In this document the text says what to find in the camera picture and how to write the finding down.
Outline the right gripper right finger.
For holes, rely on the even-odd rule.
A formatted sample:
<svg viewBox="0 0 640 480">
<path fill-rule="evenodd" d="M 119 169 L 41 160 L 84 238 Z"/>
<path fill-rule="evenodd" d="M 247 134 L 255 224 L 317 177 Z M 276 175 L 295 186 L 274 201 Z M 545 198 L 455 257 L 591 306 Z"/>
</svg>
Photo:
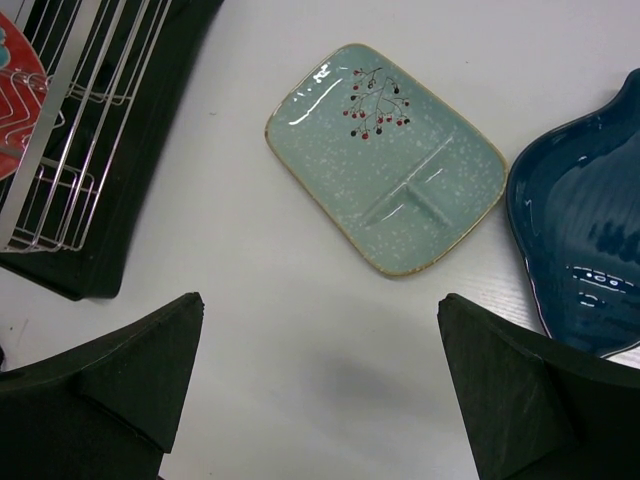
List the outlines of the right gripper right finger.
<svg viewBox="0 0 640 480">
<path fill-rule="evenodd" d="M 482 479 L 636 479 L 639 372 L 458 294 L 437 320 Z"/>
</svg>

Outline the light teal divided rectangular plate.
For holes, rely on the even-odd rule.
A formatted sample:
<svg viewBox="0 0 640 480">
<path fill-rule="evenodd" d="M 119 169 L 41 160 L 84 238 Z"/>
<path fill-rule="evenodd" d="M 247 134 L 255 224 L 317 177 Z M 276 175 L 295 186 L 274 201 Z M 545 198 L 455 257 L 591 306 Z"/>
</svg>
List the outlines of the light teal divided rectangular plate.
<svg viewBox="0 0 640 480">
<path fill-rule="evenodd" d="M 475 126 L 361 43 L 335 50 L 302 79 L 264 136 L 350 244 L 389 277 L 441 259 L 506 187 L 504 156 Z"/>
</svg>

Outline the black drip tray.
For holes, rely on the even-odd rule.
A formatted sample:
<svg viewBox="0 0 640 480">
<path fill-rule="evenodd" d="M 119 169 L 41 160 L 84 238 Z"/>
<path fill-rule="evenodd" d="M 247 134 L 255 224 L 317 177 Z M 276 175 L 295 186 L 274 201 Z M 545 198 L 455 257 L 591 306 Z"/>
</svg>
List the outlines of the black drip tray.
<svg viewBox="0 0 640 480">
<path fill-rule="evenodd" d="M 34 1 L 7 16 L 21 21 Z M 4 253 L 1 266 L 63 297 L 111 299 L 122 283 L 136 222 L 217 1 L 169 1 L 150 63 L 134 100 L 84 246 L 78 251 Z"/>
</svg>

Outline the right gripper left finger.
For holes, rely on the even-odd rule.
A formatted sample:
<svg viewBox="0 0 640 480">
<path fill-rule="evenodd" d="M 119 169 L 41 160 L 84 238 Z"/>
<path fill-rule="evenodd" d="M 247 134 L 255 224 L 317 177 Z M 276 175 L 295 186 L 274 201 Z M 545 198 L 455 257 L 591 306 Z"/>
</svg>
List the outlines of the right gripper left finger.
<svg viewBox="0 0 640 480">
<path fill-rule="evenodd" d="M 1 375 L 4 479 L 156 479 L 172 451 L 204 318 L 187 293 Z"/>
</svg>

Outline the dark blue leaf-shaped dish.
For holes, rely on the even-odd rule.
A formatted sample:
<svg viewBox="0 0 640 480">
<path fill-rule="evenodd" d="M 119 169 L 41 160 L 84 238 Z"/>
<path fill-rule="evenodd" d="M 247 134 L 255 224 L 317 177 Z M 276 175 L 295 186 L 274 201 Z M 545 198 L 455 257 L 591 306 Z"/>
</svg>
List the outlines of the dark blue leaf-shaped dish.
<svg viewBox="0 0 640 480">
<path fill-rule="evenodd" d="M 506 211 L 540 323 L 607 358 L 639 345 L 639 72 L 516 158 Z"/>
</svg>

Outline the red and teal round plate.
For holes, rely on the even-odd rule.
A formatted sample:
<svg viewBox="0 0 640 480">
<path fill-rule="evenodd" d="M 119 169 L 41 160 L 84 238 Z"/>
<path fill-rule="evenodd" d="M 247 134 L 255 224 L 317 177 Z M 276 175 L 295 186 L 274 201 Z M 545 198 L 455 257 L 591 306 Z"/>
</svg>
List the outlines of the red and teal round plate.
<svg viewBox="0 0 640 480">
<path fill-rule="evenodd" d="M 1 179 L 19 167 L 47 93 L 31 43 L 1 14 Z"/>
</svg>

